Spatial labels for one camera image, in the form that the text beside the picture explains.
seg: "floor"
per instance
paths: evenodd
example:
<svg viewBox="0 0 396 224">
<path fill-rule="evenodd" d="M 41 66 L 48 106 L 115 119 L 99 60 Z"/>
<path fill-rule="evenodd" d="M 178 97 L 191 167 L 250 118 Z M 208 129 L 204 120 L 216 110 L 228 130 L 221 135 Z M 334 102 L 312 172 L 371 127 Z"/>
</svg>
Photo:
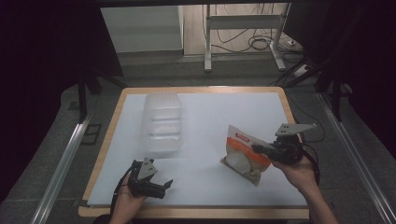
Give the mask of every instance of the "floor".
<svg viewBox="0 0 396 224">
<path fill-rule="evenodd" d="M 245 6 L 245 14 L 257 12 L 264 8 L 268 12 L 272 6 L 256 5 Z M 202 27 L 202 7 L 193 6 L 185 8 L 184 12 L 191 10 L 189 15 L 194 15 L 195 25 L 189 27 Z M 218 13 L 236 13 L 228 5 L 218 6 Z M 271 86 L 281 77 L 276 64 L 269 51 L 253 51 L 246 54 L 212 48 L 217 54 L 212 62 L 212 72 L 204 71 L 203 49 L 205 38 L 203 30 L 188 31 L 199 43 L 185 45 L 184 55 L 176 52 L 146 52 L 139 54 L 120 54 L 119 59 L 124 77 L 118 80 L 126 83 L 128 87 L 155 87 L 155 86 Z M 219 33 L 222 39 L 233 38 L 234 33 Z M 248 47 L 246 45 L 252 33 L 245 36 L 240 43 L 236 39 L 230 41 L 227 48 L 238 50 Z M 220 44 L 217 32 L 212 32 L 212 44 Z M 291 67 L 301 55 L 290 56 L 285 62 Z M 378 204 L 374 203 L 377 194 L 372 194 L 370 185 L 361 175 L 360 167 L 353 161 L 343 137 L 337 132 L 331 116 L 321 104 L 318 93 L 313 85 L 316 77 L 311 77 L 293 88 L 285 89 L 292 113 L 300 123 L 320 121 L 323 132 L 310 133 L 305 136 L 311 146 L 318 150 L 320 161 L 321 181 L 320 188 L 327 203 L 336 214 L 341 223 L 391 223 L 384 221 Z M 87 186 L 97 154 L 100 150 L 106 128 L 114 112 L 121 88 L 99 77 L 102 90 L 100 94 L 91 94 L 87 90 L 89 109 L 92 111 L 91 124 L 101 126 L 97 139 L 84 135 L 78 146 L 76 155 L 70 164 L 64 182 L 59 192 L 54 195 L 54 204 L 49 208 L 46 223 L 93 223 L 94 217 L 80 217 L 78 207 L 84 202 L 81 196 Z M 62 106 L 57 119 L 53 122 L 48 135 L 44 139 L 35 157 L 26 168 L 18 183 L 8 194 L 0 206 L 0 223 L 29 223 L 39 206 L 43 194 L 52 179 L 59 161 L 68 146 L 73 131 L 78 123 L 78 92 L 74 86 L 62 95 Z M 341 99 L 341 125 L 347 132 L 347 140 L 352 143 L 352 148 L 358 151 L 364 166 L 370 171 L 375 184 L 380 189 L 385 203 L 390 208 L 396 207 L 396 161 L 389 155 L 381 142 L 354 112 L 346 97 Z M 220 223 L 220 220 L 205 220 L 195 223 Z M 289 224 L 305 222 L 306 220 L 288 220 Z M 136 223 L 148 223 L 137 220 Z M 236 220 L 232 223 L 267 223 L 264 220 Z"/>
</svg>

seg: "white board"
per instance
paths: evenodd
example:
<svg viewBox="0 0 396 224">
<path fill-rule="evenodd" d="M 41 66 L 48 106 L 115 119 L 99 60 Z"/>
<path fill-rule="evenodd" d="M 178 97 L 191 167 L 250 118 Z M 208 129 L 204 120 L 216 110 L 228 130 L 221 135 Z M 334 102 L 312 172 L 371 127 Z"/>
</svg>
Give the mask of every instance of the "white board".
<svg viewBox="0 0 396 224">
<path fill-rule="evenodd" d="M 120 178 L 133 160 L 145 157 L 139 141 L 146 94 L 127 95 L 102 170 L 88 205 L 109 205 Z M 163 199 L 146 205 L 306 205 L 303 196 L 283 173 L 270 166 L 255 187 L 220 163 L 226 156 L 229 125 L 272 143 L 281 123 L 287 122 L 277 93 L 180 93 L 182 140 L 174 158 L 157 159 L 155 184 L 173 179 Z"/>
</svg>

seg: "wrist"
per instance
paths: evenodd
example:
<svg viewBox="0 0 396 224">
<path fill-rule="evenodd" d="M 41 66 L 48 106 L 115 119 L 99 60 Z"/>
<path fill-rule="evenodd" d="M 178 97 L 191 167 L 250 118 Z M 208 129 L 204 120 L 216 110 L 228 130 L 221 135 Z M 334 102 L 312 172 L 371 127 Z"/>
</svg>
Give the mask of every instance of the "wrist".
<svg viewBox="0 0 396 224">
<path fill-rule="evenodd" d="M 303 196 L 306 198 L 312 198 L 312 197 L 317 197 L 318 195 L 321 195 L 320 189 L 316 183 L 307 183 L 298 190 L 303 194 Z"/>
</svg>

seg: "metal rail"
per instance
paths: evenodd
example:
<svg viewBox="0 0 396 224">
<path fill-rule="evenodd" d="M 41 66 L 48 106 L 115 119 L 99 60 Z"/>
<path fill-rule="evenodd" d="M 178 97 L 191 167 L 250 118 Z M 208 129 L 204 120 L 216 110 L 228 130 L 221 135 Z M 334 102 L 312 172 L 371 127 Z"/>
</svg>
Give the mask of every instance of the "metal rail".
<svg viewBox="0 0 396 224">
<path fill-rule="evenodd" d="M 325 93 L 318 93 L 318 98 L 321 101 L 327 116 L 334 127 L 335 132 L 337 133 L 338 137 L 340 138 L 344 149 L 346 150 L 347 155 L 349 156 L 352 164 L 355 166 L 358 175 L 361 178 L 361 182 L 363 183 L 364 187 L 366 187 L 370 197 L 372 198 L 376 209 L 378 210 L 379 215 L 384 220 L 384 223 L 392 224 L 396 223 L 396 216 L 393 213 L 392 208 L 388 202 L 388 199 L 382 192 L 382 189 L 376 183 L 373 175 L 371 174 L 369 168 L 363 161 L 359 150 L 353 144 L 353 141 L 349 137 L 346 129 L 342 122 L 339 122 L 335 115 L 332 113 L 331 110 L 331 103 L 325 95 Z"/>
</svg>

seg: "black cable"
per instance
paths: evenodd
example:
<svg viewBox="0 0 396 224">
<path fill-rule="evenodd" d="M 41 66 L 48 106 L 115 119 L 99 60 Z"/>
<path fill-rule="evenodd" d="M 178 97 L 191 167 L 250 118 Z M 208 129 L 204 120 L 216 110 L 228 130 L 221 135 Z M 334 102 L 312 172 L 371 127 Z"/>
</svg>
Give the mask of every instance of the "black cable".
<svg viewBox="0 0 396 224">
<path fill-rule="evenodd" d="M 297 106 L 297 104 L 294 102 L 294 100 L 289 95 L 286 95 L 286 96 L 288 97 L 288 100 L 291 101 L 297 107 L 298 110 L 300 110 L 303 114 L 305 114 L 309 118 L 314 119 L 315 121 L 317 121 L 319 126 L 320 126 L 320 129 L 322 130 L 322 136 L 319 138 L 319 140 L 313 140 L 313 141 L 311 140 L 311 141 L 305 141 L 305 142 L 308 142 L 308 143 L 322 142 L 324 140 L 324 138 L 325 138 L 326 131 L 324 130 L 323 124 L 320 122 L 320 120 L 316 119 L 314 116 L 309 115 L 308 113 L 303 111 L 299 106 Z"/>
</svg>

